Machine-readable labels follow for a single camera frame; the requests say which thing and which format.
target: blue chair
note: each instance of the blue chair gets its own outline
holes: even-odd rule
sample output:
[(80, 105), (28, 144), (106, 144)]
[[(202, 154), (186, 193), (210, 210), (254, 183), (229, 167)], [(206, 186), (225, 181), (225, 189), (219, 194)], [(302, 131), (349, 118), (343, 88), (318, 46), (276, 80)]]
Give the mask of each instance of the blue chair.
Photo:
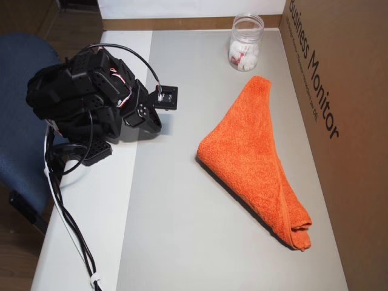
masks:
[(41, 214), (50, 197), (44, 175), (45, 121), (25, 102), (27, 83), (40, 69), (59, 63), (37, 36), (0, 36), (0, 182), (12, 189), (10, 203), (45, 233)]

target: wooden floor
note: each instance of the wooden floor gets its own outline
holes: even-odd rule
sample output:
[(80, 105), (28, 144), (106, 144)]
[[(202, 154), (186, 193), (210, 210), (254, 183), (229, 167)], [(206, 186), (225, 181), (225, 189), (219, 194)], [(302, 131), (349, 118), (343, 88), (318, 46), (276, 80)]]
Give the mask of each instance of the wooden floor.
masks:
[[(98, 42), (101, 34), (99, 13), (59, 12), (47, 41), (64, 60)], [(0, 185), (0, 291), (25, 291), (30, 290), (44, 237), (8, 203), (8, 192)], [(52, 205), (44, 213), (47, 221)]]

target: gray surface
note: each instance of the gray surface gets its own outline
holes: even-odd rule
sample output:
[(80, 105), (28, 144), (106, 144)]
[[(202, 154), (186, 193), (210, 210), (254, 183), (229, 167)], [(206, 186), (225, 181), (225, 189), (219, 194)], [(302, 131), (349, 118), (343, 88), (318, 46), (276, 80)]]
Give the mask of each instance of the gray surface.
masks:
[[(178, 110), (160, 112), (159, 137), (139, 136), (117, 290), (347, 290), (280, 33), (264, 33), (249, 73), (229, 65), (228, 36), (153, 34), (150, 63), (179, 87)], [(272, 81), (278, 154), (313, 220), (304, 253), (282, 245), (195, 160), (253, 75)]]

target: clear plastic jar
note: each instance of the clear plastic jar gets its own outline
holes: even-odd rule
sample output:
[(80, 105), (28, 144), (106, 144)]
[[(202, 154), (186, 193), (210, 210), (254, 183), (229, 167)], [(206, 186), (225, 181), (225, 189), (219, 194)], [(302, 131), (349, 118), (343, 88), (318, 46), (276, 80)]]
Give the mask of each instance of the clear plastic jar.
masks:
[(253, 70), (258, 61), (264, 21), (257, 15), (243, 13), (233, 21), (229, 45), (229, 63), (242, 72)]

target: folded towel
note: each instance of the folded towel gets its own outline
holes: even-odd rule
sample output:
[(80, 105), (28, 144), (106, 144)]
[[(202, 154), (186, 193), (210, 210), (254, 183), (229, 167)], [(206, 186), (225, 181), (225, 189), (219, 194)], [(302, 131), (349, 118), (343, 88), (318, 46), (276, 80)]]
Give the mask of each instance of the folded towel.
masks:
[(218, 126), (200, 143), (198, 158), (286, 244), (306, 250), (312, 222), (289, 185), (275, 149), (270, 81), (253, 77)]

